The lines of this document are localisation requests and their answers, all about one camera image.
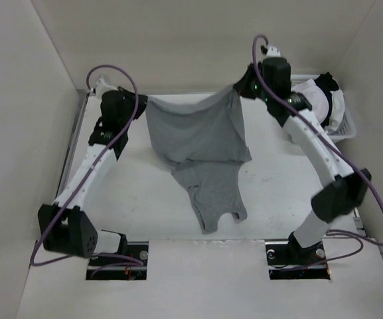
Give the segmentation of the grey tank top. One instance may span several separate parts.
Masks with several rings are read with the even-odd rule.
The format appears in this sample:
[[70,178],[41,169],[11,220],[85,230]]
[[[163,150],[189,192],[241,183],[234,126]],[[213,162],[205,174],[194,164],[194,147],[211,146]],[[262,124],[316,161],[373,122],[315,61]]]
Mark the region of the grey tank top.
[[150,97],[145,117],[152,148],[188,193],[202,232],[217,232],[225,213],[245,220],[238,175],[252,156],[237,91],[227,86],[191,104]]

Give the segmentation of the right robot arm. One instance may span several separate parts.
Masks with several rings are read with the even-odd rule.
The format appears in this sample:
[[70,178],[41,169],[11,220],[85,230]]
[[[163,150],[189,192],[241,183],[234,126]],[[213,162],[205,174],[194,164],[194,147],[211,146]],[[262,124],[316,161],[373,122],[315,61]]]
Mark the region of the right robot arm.
[[321,127],[313,107],[301,92],[291,89],[291,67],[285,58],[251,63],[234,84],[239,96],[265,102],[268,113],[300,146],[317,172],[322,190],[311,198],[311,212],[288,238],[277,257],[302,263],[320,245],[333,221],[362,204],[371,179],[367,169],[356,173],[337,155],[337,147]]

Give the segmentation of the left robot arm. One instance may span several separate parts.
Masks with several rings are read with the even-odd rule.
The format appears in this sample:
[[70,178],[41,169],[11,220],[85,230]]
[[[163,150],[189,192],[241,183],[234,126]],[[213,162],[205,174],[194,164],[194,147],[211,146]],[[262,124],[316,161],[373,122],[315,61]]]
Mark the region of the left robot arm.
[[38,211],[40,243],[52,252],[91,258],[100,254],[113,264],[127,259],[127,237],[98,230],[86,212],[109,170],[117,163],[126,143],[132,121],[147,107],[148,97],[118,88],[102,94],[100,110],[89,137],[84,159],[76,173],[50,205]]

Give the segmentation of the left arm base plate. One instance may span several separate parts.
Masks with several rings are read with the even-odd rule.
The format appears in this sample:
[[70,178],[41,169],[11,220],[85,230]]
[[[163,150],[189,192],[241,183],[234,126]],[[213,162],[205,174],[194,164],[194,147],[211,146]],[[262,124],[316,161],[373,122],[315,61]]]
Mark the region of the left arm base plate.
[[129,243],[123,257],[105,255],[92,257],[88,261],[86,280],[136,281],[147,279],[149,243]]

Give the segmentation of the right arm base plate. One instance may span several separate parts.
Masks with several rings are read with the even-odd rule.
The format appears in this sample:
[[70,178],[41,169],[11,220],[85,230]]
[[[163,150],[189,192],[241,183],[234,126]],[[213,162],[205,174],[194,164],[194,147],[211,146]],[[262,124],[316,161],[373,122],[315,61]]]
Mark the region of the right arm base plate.
[[287,241],[268,241],[266,257],[271,280],[330,279],[322,243],[292,253]]

